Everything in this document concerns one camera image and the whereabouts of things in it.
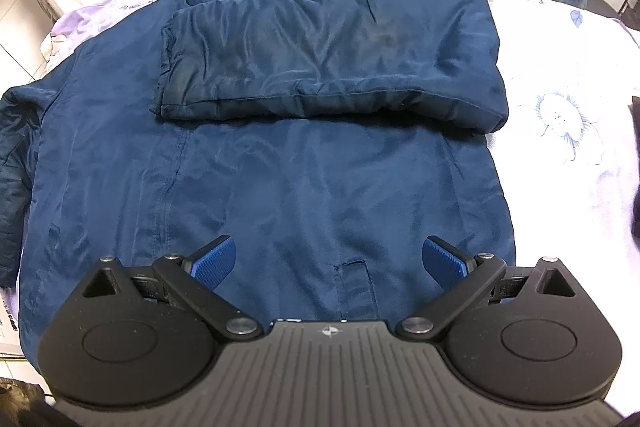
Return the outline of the navy blue jacket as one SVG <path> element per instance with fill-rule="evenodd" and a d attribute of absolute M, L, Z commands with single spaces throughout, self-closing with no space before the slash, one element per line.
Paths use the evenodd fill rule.
<path fill-rule="evenodd" d="M 96 260 L 228 235 L 262 324 L 439 295 L 421 248 L 515 259 L 486 138 L 509 115 L 488 0 L 157 0 L 1 100 L 1 284 L 21 347 Z"/>

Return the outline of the purple floral bed sheet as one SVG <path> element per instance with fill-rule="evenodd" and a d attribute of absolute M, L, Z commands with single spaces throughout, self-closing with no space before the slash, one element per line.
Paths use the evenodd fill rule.
<path fill-rule="evenodd" d="M 492 135 L 402 114 L 160 119 L 163 27 L 202 1 L 138 9 L 2 96 L 1 284 L 18 290 L 26 358 L 99 257 L 147 265 L 222 234 L 238 261 L 220 295 L 261 322 L 397 322 L 438 295 L 421 259 L 437 235 L 563 258 L 594 297 L 620 297 L 604 309 L 634 339 L 639 49 L 619 24 L 485 0 L 510 108 Z"/>

